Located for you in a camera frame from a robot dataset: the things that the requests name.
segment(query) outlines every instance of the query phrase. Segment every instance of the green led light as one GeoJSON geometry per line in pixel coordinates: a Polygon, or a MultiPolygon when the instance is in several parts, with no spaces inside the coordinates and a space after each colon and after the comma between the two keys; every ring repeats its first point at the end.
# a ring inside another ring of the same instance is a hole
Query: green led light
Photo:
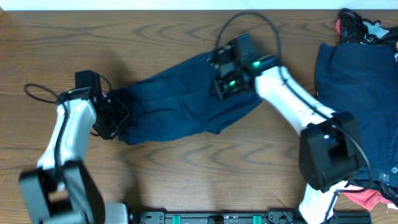
{"type": "Polygon", "coordinates": [[[234,86],[234,85],[235,85],[235,80],[234,80],[234,81],[231,81],[228,85],[229,85],[229,86],[234,86]]]}

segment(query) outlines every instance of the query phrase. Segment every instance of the white wall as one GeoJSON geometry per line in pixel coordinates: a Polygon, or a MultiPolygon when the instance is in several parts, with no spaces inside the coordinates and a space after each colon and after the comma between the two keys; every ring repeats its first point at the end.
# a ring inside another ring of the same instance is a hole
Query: white wall
{"type": "Polygon", "coordinates": [[[398,9],[398,0],[0,0],[4,10],[398,9]]]}

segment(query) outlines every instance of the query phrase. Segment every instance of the blue cloth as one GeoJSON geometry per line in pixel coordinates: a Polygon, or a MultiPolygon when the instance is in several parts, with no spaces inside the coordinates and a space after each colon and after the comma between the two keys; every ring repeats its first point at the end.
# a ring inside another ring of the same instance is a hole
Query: blue cloth
{"type": "Polygon", "coordinates": [[[127,144],[170,141],[202,133],[219,134],[261,103],[254,92],[220,101],[210,93],[219,75],[208,62],[212,53],[197,55],[142,82],[112,94],[130,109],[127,144]]]}
{"type": "MultiPolygon", "coordinates": [[[[398,187],[398,68],[390,47],[321,44],[318,99],[356,119],[374,180],[398,187]]],[[[366,168],[357,180],[368,179],[366,168]]]]}

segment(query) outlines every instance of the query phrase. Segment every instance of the wood grain surface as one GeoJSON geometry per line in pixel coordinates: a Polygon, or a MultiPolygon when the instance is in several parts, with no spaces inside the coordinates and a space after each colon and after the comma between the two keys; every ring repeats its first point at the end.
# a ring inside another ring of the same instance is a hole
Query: wood grain surface
{"type": "MultiPolygon", "coordinates": [[[[56,92],[74,86],[74,72],[94,70],[114,88],[127,87],[213,48],[234,11],[6,12],[0,27],[0,223],[30,223],[18,186],[22,169],[35,166],[55,126],[54,105],[23,92],[39,83],[56,92]]],[[[338,11],[263,11],[280,30],[284,62],[313,91],[318,46],[335,45],[338,11]]],[[[398,11],[359,11],[398,26],[398,11]]],[[[275,53],[271,30],[250,17],[232,23],[223,42],[250,31],[275,53]]],[[[34,91],[39,96],[47,95],[34,91]]],[[[86,165],[105,200],[170,211],[295,208],[305,182],[298,137],[263,102],[220,135],[197,134],[170,142],[127,146],[90,136],[86,165]]],[[[360,209],[341,196],[338,209],[360,209]]],[[[386,205],[374,223],[397,223],[386,205]]]]}

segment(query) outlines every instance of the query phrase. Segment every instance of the pile of clothes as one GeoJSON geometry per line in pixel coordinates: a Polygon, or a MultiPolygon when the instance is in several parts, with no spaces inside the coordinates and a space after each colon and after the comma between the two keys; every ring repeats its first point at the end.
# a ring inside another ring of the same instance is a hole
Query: pile of clothes
{"type": "MultiPolygon", "coordinates": [[[[349,111],[359,124],[377,192],[346,195],[368,210],[378,202],[398,206],[398,27],[380,24],[341,10],[336,23],[341,44],[321,44],[315,77],[318,100],[337,112],[349,111]]],[[[366,169],[352,184],[367,185],[366,169]]]]}

